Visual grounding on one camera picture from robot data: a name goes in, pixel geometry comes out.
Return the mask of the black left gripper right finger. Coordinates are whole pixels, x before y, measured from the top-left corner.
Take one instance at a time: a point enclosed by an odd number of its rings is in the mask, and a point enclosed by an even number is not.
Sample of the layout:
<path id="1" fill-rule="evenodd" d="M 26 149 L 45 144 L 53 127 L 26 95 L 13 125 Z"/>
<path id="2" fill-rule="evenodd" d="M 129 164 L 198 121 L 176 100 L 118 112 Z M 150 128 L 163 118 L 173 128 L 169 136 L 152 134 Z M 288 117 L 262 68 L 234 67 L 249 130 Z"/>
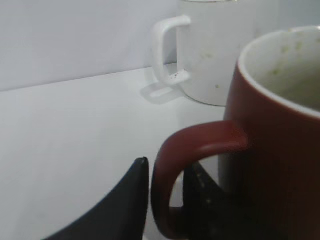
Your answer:
<path id="1" fill-rule="evenodd" d="M 200 163 L 183 171 L 183 205 L 172 239 L 246 240 L 246 223 L 233 201 Z"/>

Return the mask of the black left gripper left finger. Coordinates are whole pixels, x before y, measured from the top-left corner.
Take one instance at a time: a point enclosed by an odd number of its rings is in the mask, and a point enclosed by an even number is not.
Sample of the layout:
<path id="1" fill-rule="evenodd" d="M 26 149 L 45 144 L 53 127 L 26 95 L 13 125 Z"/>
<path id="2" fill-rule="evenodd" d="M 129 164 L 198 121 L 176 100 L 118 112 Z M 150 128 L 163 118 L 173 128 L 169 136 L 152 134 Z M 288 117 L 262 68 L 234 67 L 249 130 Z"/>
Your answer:
<path id="1" fill-rule="evenodd" d="M 95 207 L 50 240 L 141 240 L 149 204 L 149 161 L 136 159 Z"/>

